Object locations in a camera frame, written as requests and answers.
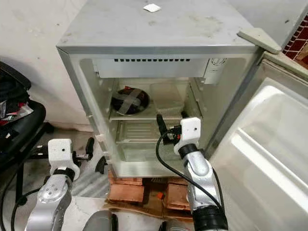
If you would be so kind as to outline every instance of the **open fridge door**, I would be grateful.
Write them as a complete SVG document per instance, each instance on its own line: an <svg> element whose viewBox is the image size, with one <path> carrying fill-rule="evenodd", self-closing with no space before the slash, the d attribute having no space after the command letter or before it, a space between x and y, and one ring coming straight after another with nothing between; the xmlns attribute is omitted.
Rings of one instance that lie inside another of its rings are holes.
<svg viewBox="0 0 308 231"><path fill-rule="evenodd" d="M212 142L229 227L307 230L308 71L267 52L256 68Z"/></svg>

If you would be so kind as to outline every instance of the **white wall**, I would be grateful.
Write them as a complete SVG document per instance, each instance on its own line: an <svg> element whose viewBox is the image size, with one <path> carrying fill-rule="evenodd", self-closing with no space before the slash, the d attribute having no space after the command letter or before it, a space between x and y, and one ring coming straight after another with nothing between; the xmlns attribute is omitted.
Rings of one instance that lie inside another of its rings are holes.
<svg viewBox="0 0 308 231"><path fill-rule="evenodd" d="M87 124L55 44L86 0L0 0L0 60L26 75L52 122ZM307 0L229 0L282 44Z"/></svg>
<svg viewBox="0 0 308 231"><path fill-rule="evenodd" d="M293 31L307 0L227 0L254 27L264 29L279 45Z"/></svg>
<svg viewBox="0 0 308 231"><path fill-rule="evenodd" d="M52 122L88 120L55 47L86 0L0 1L0 60L32 82Z"/></svg>

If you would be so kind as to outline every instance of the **chair armrest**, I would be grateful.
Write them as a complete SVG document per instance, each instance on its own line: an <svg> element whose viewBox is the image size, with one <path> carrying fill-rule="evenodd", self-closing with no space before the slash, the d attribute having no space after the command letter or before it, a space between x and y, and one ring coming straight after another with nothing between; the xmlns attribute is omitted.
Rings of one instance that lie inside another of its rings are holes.
<svg viewBox="0 0 308 231"><path fill-rule="evenodd" d="M31 87L31 82L27 79L24 75L20 72L16 71L14 68L10 67L9 65L0 62L0 70L4 71L6 74L14 78L17 82L25 87L26 90L29 90Z"/></svg>

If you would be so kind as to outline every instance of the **ventilation grille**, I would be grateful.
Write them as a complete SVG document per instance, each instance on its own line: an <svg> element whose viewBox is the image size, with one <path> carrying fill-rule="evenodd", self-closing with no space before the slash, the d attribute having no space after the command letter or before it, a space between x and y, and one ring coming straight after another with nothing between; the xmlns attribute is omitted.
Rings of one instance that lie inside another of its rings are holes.
<svg viewBox="0 0 308 231"><path fill-rule="evenodd" d="M190 59L114 59L115 62L189 62Z"/></svg>

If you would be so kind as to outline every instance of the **fridge top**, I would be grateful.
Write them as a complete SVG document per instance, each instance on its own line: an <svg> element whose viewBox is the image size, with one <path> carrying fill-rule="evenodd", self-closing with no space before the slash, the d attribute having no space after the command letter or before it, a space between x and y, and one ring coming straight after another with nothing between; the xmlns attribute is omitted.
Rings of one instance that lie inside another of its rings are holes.
<svg viewBox="0 0 308 231"><path fill-rule="evenodd" d="M149 3L89 0L57 46L64 51L89 47L215 47L217 53L255 50L236 35L252 26L224 0L155 0L161 9L154 13L143 9Z"/></svg>

